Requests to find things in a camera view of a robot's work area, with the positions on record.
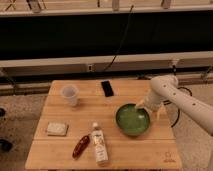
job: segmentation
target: floor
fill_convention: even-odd
[[[213,105],[213,84],[187,86],[193,96]],[[0,118],[0,137],[10,140],[14,147],[8,152],[0,151],[0,171],[24,171],[24,164],[47,94],[0,97],[0,107],[7,115]],[[176,107],[168,105],[171,122],[176,118]],[[181,113],[173,128],[183,162],[183,171],[205,171],[212,138],[185,114]]]

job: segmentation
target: bowl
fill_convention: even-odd
[[[118,127],[128,136],[139,136],[150,125],[150,117],[145,109],[135,109],[135,104],[125,104],[116,112]]]

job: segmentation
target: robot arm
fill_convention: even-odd
[[[168,99],[213,136],[213,107],[178,90],[177,77],[154,77],[151,79],[150,86],[149,95],[142,104],[136,104],[136,108],[143,106],[157,111],[162,102]]]

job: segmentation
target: white bottle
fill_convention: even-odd
[[[104,164],[108,161],[106,144],[104,142],[104,135],[97,122],[93,123],[92,139],[95,146],[96,162]]]

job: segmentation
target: smartphone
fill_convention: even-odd
[[[105,97],[110,97],[110,96],[114,95],[112,87],[111,87],[109,81],[102,81],[101,82],[101,86],[102,86],[102,88],[104,90]]]

